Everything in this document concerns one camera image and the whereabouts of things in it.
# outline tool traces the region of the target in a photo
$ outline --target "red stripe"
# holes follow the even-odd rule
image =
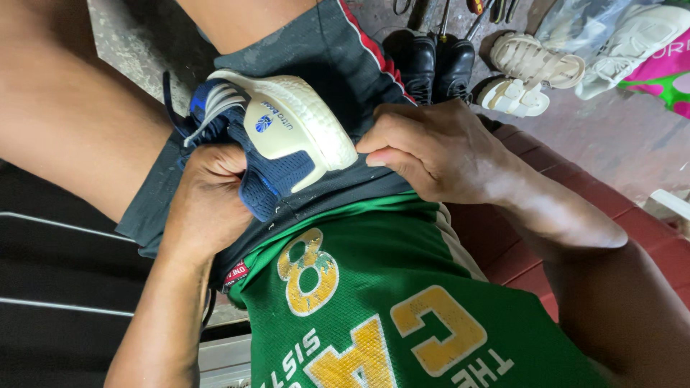
[[[338,0],[338,2],[340,4],[340,8],[343,10],[343,13],[345,14],[345,17],[348,19],[348,21],[350,21],[350,23],[353,26],[355,26],[355,29],[359,34],[359,41],[365,48],[368,48],[374,54],[374,58],[376,58],[376,62],[379,65],[379,70],[392,76],[393,81],[396,84],[400,85],[400,88],[402,89],[402,95],[410,101],[412,101],[413,103],[416,103],[415,99],[412,98],[412,96],[407,94],[407,92],[405,91],[405,85],[402,83],[402,80],[400,79],[400,71],[395,68],[395,64],[393,63],[393,61],[391,61],[390,59],[386,59],[383,53],[381,52],[379,45],[377,45],[376,42],[371,40],[371,38],[362,30],[362,28],[360,28],[359,22],[357,22],[355,15],[353,15],[352,12],[350,12],[350,8],[348,8],[347,4],[345,4],[345,0]]]

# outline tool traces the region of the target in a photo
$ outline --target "hand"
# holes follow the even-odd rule
[[[238,194],[236,174],[245,169],[244,152],[236,144],[197,148],[170,203],[161,250],[210,262],[237,240],[253,218]]]
[[[427,201],[501,204],[535,174],[456,99],[432,106],[383,104],[357,143],[369,166],[394,170]]]

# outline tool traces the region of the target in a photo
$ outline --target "sneaker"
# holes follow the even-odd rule
[[[169,84],[164,94],[170,113]],[[262,222],[282,198],[357,160],[334,114],[299,77],[255,79],[218,70],[198,87],[189,111],[183,122],[171,117],[185,147],[233,140],[242,145],[247,169],[239,197]]]
[[[436,66],[436,45],[430,37],[413,37],[411,42],[392,54],[395,67],[400,70],[400,79],[405,91],[418,105],[431,105],[434,67]]]
[[[461,39],[441,47],[433,87],[434,104],[456,98],[469,102],[474,59],[474,46],[468,40]]]
[[[669,45],[690,28],[690,11],[654,4],[631,6],[620,27],[587,66],[575,87],[580,99],[603,93],[629,76],[652,54]]]

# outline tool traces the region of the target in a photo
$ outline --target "navy blue sneaker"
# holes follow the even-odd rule
[[[260,221],[276,203],[357,160],[357,152],[334,114],[303,79],[244,77],[218,70],[201,84],[190,102],[190,116],[177,119],[164,96],[185,147],[239,142],[247,157],[239,196]],[[184,167],[185,160],[179,164]]]

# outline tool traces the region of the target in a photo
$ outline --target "yellow number 8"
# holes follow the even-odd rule
[[[324,234],[317,228],[309,229],[292,240],[278,258],[278,275],[287,282],[285,297],[290,311],[298,317],[306,317],[326,304],[338,287],[338,265],[333,256],[319,250]],[[290,260],[290,250],[303,242],[304,254],[295,262]],[[299,277],[307,268],[314,268],[319,280],[313,290],[302,292]]]

